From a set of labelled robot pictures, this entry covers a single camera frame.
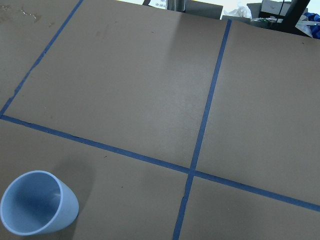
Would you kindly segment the light blue plastic cup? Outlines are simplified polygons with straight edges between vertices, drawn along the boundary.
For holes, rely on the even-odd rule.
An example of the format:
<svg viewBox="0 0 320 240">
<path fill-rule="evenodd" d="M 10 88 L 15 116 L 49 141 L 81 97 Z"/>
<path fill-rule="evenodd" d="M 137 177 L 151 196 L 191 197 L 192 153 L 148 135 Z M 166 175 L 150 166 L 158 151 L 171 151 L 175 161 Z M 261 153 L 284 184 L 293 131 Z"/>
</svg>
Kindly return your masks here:
<svg viewBox="0 0 320 240">
<path fill-rule="evenodd" d="M 74 222 L 79 213 L 74 192 L 50 172 L 34 170 L 17 177 L 0 202 L 4 227 L 18 236 L 60 231 Z"/>
</svg>

